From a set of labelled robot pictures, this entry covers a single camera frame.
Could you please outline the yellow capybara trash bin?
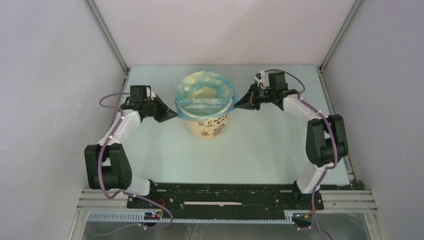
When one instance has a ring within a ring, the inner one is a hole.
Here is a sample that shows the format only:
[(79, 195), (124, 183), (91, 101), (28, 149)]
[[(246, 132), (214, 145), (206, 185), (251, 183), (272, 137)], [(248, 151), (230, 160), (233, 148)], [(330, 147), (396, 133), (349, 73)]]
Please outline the yellow capybara trash bin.
[(222, 135), (229, 126), (229, 113), (203, 121), (185, 120), (190, 133), (200, 139), (215, 139)]

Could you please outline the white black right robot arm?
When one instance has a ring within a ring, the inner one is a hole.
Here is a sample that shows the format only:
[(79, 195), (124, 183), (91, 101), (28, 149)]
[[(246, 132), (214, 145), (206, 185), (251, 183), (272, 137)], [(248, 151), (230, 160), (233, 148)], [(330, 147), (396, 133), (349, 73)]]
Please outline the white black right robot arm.
[(262, 70), (254, 77), (247, 93), (234, 104), (236, 109), (260, 110), (262, 104), (274, 104), (306, 126), (305, 152), (308, 159), (304, 172), (294, 185), (291, 204), (304, 209), (311, 202), (327, 172), (335, 169), (349, 152), (344, 119), (326, 114), (303, 98), (304, 83), (280, 69)]

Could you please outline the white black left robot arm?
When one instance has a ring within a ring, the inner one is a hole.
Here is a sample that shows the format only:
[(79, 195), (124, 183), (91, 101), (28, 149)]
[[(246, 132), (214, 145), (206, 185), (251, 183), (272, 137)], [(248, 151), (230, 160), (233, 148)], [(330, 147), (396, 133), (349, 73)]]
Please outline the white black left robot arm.
[(151, 180), (133, 175), (123, 142), (145, 118), (163, 123), (178, 114), (154, 94), (149, 85), (132, 85), (123, 95), (125, 101), (116, 108), (116, 117), (105, 136), (84, 149), (88, 185), (92, 190), (118, 190), (139, 195), (138, 201), (145, 208), (153, 208), (158, 194), (150, 190)]

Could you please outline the blue plastic trash bag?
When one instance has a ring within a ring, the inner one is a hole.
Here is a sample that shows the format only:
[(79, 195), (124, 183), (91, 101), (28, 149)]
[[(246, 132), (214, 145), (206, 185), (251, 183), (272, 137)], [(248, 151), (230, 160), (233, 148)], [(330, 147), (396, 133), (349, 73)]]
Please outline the blue plastic trash bag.
[(230, 80), (206, 70), (186, 76), (176, 88), (174, 102), (179, 118), (202, 122), (233, 111), (238, 100)]

